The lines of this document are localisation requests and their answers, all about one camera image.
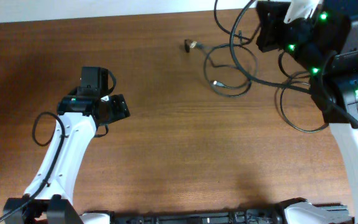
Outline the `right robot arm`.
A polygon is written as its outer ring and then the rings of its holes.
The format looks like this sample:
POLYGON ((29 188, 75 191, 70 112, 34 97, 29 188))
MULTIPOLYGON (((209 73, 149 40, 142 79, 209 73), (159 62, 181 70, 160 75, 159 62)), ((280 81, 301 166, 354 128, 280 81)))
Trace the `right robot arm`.
POLYGON ((282 49, 310 74, 310 95, 334 136, 358 223, 358 1, 261 1, 263 52, 282 49))

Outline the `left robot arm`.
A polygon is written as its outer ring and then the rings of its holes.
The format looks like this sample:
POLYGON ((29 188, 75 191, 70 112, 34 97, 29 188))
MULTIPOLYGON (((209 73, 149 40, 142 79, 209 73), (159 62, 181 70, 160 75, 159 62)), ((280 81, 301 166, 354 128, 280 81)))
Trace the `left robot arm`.
POLYGON ((43 162, 21 198, 9 198, 0 223, 113 223, 110 211, 78 214, 73 193, 78 171, 98 128, 128 118, 123 95, 113 94, 116 78, 107 68, 83 67, 81 83, 58 103, 43 162))

